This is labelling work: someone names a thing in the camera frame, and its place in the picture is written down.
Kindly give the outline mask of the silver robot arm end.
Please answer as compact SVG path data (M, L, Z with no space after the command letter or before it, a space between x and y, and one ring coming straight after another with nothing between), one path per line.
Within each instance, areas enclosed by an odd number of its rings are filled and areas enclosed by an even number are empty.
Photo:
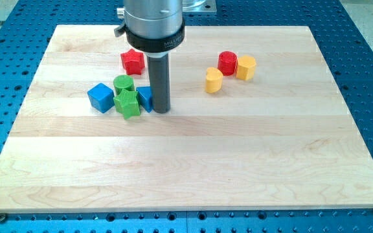
M116 37L151 58L162 58L178 47L185 37L181 0L124 0L117 8L122 23L114 29Z

